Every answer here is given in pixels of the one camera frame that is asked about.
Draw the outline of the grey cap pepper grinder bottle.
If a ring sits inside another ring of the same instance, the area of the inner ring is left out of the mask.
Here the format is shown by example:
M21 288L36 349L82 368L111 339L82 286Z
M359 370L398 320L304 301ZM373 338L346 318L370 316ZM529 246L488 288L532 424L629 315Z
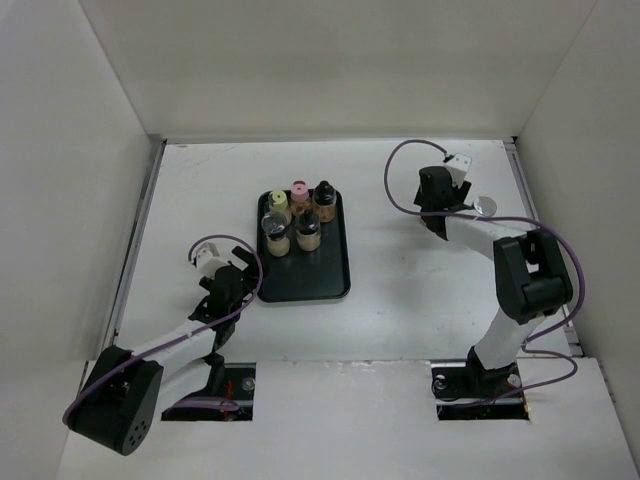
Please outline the grey cap pepper grinder bottle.
M273 257L281 258L289 253L288 222L284 214L267 212L261 219L261 228L266 239L267 250Z

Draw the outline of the yellow cap spice bottle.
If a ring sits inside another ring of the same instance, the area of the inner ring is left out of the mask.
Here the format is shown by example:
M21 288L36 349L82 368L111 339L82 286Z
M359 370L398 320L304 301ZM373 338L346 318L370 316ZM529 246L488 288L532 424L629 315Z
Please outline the yellow cap spice bottle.
M268 195L268 206L270 212L278 212L285 217L287 226L291 224L292 212L289 197L284 190L272 190Z

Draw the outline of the black cap grinder bottle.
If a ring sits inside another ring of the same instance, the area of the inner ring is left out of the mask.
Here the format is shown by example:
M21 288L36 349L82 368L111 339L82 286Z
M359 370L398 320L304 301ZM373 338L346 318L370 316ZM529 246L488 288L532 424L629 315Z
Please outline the black cap grinder bottle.
M312 210L304 210L296 217L296 238L298 246L306 252L317 250L321 244L321 222Z

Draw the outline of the pink cap spice bottle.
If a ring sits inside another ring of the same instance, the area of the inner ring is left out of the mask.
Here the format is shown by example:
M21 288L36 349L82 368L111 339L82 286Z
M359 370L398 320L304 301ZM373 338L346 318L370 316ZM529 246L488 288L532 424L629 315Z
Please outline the pink cap spice bottle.
M312 209L312 199L308 184L303 180L296 180L290 189L290 208L294 217L299 216L304 211Z

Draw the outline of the small black cap spice bottle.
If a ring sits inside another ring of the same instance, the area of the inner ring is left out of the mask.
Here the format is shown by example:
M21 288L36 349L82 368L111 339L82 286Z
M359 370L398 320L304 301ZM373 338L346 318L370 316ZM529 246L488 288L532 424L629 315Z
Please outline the small black cap spice bottle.
M336 202L336 189L327 180L322 180L314 188L312 196L312 208L321 223L329 223L334 219Z

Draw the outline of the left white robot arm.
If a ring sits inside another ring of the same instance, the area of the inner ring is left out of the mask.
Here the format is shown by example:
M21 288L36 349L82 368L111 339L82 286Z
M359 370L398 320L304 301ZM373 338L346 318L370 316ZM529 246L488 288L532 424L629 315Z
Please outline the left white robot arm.
M211 238L191 249L188 260L201 276L205 297L172 332L134 349L104 349L63 415L70 431L127 456L157 418L208 412L226 418L246 409L247 400L235 399L225 380L219 351L255 300L264 271L245 242L231 255L222 259Z

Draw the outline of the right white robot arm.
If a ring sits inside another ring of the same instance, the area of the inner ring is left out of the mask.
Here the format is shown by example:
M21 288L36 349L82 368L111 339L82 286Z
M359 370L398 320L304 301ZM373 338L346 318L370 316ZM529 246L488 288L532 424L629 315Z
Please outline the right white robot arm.
M463 366L432 370L432 390L444 401L489 399L516 387L516 357L526 339L573 297L555 236L542 227L499 223L488 197L467 204L471 184L464 176L453 167L424 167L414 199L428 230L481 254L494 268L498 310L487 332Z

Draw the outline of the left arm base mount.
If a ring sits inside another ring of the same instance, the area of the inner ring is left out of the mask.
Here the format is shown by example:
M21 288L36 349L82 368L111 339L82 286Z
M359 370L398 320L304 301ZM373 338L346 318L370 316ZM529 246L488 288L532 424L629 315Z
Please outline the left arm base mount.
M162 421L251 421L255 363L227 363L212 352L164 376L154 417Z

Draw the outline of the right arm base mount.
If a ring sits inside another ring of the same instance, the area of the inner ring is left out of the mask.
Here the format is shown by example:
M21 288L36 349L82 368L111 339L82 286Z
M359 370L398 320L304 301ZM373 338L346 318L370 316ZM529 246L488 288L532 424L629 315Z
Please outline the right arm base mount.
M441 421L529 420L516 362L485 369L471 349L464 362L433 363L431 391Z

